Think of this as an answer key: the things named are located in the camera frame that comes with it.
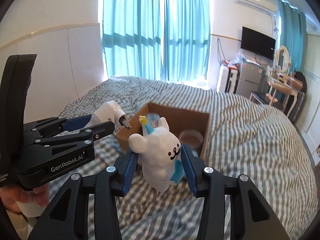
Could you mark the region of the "person's left hand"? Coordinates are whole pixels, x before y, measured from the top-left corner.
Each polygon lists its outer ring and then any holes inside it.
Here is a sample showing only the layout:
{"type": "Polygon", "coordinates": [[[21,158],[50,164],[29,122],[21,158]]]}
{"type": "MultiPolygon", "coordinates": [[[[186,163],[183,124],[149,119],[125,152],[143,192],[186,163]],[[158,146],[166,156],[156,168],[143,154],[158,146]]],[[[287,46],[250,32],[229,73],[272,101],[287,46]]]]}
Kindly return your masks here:
{"type": "Polygon", "coordinates": [[[17,185],[7,185],[1,188],[1,200],[4,207],[13,213],[21,212],[17,202],[34,202],[41,207],[46,207],[49,204],[49,184],[33,189],[30,194],[17,185]]]}

